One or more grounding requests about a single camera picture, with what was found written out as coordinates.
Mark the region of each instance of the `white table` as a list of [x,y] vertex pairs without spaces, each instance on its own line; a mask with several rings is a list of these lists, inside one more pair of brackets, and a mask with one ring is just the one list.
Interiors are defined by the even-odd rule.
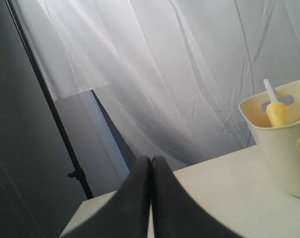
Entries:
[[[201,207],[243,237],[300,238],[300,198],[276,186],[257,146],[174,174]],[[84,201],[62,234],[93,215],[114,193]]]

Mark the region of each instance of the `table surface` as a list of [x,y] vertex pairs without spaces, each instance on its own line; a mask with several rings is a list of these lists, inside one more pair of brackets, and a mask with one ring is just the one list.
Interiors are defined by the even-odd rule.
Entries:
[[[205,211],[243,237],[300,238],[300,198],[277,187],[258,146],[174,174]],[[62,234],[92,216],[114,193],[84,201]],[[151,219],[148,236],[153,237]]]

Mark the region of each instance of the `plastic bucket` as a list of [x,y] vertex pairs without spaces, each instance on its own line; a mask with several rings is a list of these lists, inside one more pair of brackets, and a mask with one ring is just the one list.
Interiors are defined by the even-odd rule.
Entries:
[[287,193],[300,197],[300,122],[297,122],[300,120],[300,80],[277,87],[274,92],[279,101],[286,97],[294,100],[287,104],[286,126],[271,127],[267,114],[261,109],[269,103],[266,92],[245,99],[239,109],[263,151],[274,180]]

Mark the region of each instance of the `metal pole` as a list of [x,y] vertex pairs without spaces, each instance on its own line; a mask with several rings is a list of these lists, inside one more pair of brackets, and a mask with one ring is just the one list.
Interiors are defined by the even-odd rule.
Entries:
[[20,40],[21,40],[21,42],[22,42],[22,44],[23,44],[23,46],[25,48],[25,51],[26,51],[26,53],[28,55],[29,61],[30,61],[31,66],[32,66],[32,69],[34,70],[34,72],[36,74],[36,77],[37,77],[38,82],[40,84],[40,87],[41,87],[41,89],[43,91],[43,94],[44,94],[44,96],[46,98],[48,106],[49,106],[49,108],[51,110],[51,113],[52,113],[52,116],[53,116],[54,121],[56,123],[56,126],[57,126],[57,128],[58,128],[58,130],[59,130],[59,132],[61,134],[61,137],[62,137],[63,142],[65,144],[65,147],[67,149],[67,152],[68,152],[68,154],[69,154],[69,156],[71,158],[72,164],[74,166],[75,171],[73,171],[72,173],[69,173],[68,176],[70,178],[76,178],[81,183],[82,188],[83,188],[83,190],[84,190],[84,192],[86,194],[87,199],[91,199],[91,198],[93,198],[92,191],[90,189],[89,184],[87,183],[84,171],[82,170],[82,168],[81,168],[81,166],[80,166],[80,164],[79,164],[79,162],[78,162],[78,160],[76,158],[76,155],[75,155],[74,149],[72,147],[72,144],[71,144],[71,142],[70,142],[70,140],[69,140],[69,138],[67,136],[67,133],[66,133],[65,128],[63,126],[62,120],[61,120],[61,118],[60,118],[60,116],[59,116],[59,114],[57,112],[57,109],[55,107],[54,101],[53,101],[53,99],[51,97],[51,94],[49,92],[49,89],[48,89],[48,86],[46,84],[46,81],[45,81],[45,79],[44,79],[44,77],[42,75],[42,72],[41,72],[40,67],[39,67],[39,65],[37,63],[37,60],[36,60],[36,58],[35,58],[35,56],[33,54],[33,51],[32,51],[32,49],[30,47],[30,44],[29,44],[29,42],[27,40],[27,37],[26,37],[26,35],[25,35],[24,31],[23,31],[23,28],[22,28],[22,26],[20,24],[20,21],[19,21],[19,18],[17,16],[17,13],[16,13],[16,11],[15,11],[15,9],[13,7],[13,4],[12,4],[11,0],[5,0],[5,2],[6,2],[6,5],[8,7],[8,10],[10,12],[11,18],[12,18],[14,24],[15,24],[17,32],[19,34]]

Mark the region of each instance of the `gray wall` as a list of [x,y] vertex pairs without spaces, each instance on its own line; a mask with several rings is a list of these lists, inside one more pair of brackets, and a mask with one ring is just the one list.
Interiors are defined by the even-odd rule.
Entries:
[[[117,189],[127,168],[118,154],[109,160],[112,149],[105,146],[92,115],[79,107],[81,98],[57,105],[94,195]],[[85,200],[80,184],[66,176],[71,171],[62,139],[0,0],[0,237],[58,237]]]

